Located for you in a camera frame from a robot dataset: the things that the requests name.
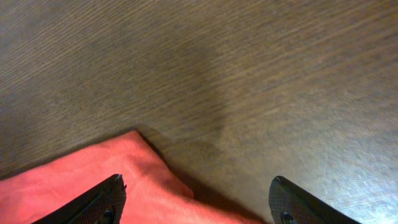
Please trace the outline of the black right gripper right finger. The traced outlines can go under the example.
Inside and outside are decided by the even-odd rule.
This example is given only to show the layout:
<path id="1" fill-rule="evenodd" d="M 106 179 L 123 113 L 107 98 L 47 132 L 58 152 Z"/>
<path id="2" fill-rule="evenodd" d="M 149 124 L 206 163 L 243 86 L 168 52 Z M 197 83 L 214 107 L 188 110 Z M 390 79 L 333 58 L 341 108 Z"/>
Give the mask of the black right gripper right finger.
<path id="1" fill-rule="evenodd" d="M 279 224 L 359 224 L 283 176 L 271 182 L 269 206 Z"/>

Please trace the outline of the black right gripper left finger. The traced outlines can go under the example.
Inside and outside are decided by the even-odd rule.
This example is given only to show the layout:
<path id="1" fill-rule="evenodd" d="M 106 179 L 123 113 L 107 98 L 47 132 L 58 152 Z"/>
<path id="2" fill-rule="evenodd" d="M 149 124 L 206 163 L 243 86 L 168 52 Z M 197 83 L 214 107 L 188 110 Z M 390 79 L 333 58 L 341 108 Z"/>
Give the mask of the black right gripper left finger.
<path id="1" fill-rule="evenodd" d="M 126 203 L 126 185 L 114 174 L 34 224 L 119 224 Z"/>

